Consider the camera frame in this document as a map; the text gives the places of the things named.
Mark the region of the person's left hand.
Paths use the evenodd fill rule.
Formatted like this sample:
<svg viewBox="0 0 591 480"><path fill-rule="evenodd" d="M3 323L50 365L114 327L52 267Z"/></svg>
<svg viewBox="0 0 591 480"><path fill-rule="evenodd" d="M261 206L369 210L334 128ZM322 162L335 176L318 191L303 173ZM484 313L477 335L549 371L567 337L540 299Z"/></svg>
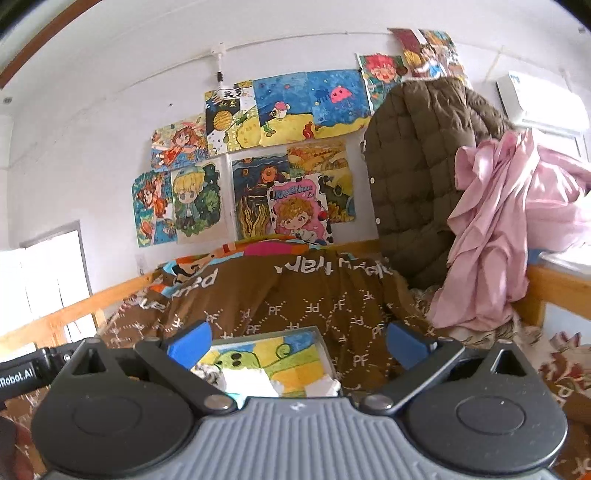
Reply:
<svg viewBox="0 0 591 480"><path fill-rule="evenodd" d="M33 480L34 469L23 452L32 444L31 434L24 426L1 417L1 478Z"/></svg>

